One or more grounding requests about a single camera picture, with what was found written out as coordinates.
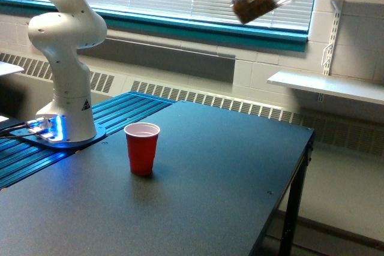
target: radiator vent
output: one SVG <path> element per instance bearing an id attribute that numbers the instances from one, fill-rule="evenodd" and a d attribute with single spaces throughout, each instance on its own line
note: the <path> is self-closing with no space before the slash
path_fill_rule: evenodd
<path id="1" fill-rule="evenodd" d="M 315 129 L 315 139 L 322 143 L 357 150 L 373 155 L 383 156 L 384 129 L 369 127 L 350 121 L 328 119 L 326 116 L 302 115 L 280 107 L 244 101 L 223 95 L 209 94 L 198 91 L 186 91 L 163 85 L 134 81 L 132 91 L 168 98 L 175 101 L 190 101 L 219 107 L 222 109 L 260 116 L 290 124 L 302 125 Z"/>
<path id="2" fill-rule="evenodd" d="M 52 70 L 48 62 L 32 58 L 0 53 L 0 61 L 24 68 L 22 74 L 40 79 L 52 80 Z M 91 71 L 91 90 L 108 93 L 115 76 Z"/>

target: blue aluminum rail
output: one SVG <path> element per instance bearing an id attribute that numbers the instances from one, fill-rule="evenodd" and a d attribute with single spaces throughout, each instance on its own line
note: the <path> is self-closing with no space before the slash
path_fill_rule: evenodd
<path id="1" fill-rule="evenodd" d="M 174 101 L 137 92 L 128 92 L 93 106 L 95 124 L 105 127 L 107 137 L 138 122 Z M 57 151 L 23 140 L 0 140 L 0 189 L 72 155 L 74 151 Z"/>

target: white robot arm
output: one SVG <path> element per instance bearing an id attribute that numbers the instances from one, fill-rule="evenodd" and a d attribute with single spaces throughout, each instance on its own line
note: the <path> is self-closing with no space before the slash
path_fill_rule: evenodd
<path id="1" fill-rule="evenodd" d="M 87 141 L 96 135 L 89 69 L 79 61 L 76 50 L 102 43 L 107 26 L 85 0 L 50 1 L 59 12 L 33 17 L 28 34 L 49 61 L 53 100 L 37 112 L 37 118 L 46 120 L 45 125 L 30 132 L 54 144 Z"/>

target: brown granules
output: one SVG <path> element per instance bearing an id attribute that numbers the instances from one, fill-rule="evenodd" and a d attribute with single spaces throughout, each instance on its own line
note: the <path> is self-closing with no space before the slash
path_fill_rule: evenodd
<path id="1" fill-rule="evenodd" d="M 254 0 L 249 3 L 247 0 L 235 0 L 233 12 L 237 15 L 242 24 L 252 20 L 277 8 L 274 0 Z"/>

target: window sill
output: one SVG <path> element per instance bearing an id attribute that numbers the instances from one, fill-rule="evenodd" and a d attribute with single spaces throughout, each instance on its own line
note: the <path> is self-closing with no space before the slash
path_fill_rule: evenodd
<path id="1" fill-rule="evenodd" d="M 215 41 L 224 46 L 263 47 L 304 52 L 308 35 L 297 32 L 272 31 L 173 19 L 143 14 L 94 9 L 113 28 L 149 32 L 186 40 Z M 0 12 L 30 16 L 56 11 L 50 2 L 32 0 L 0 0 Z"/>

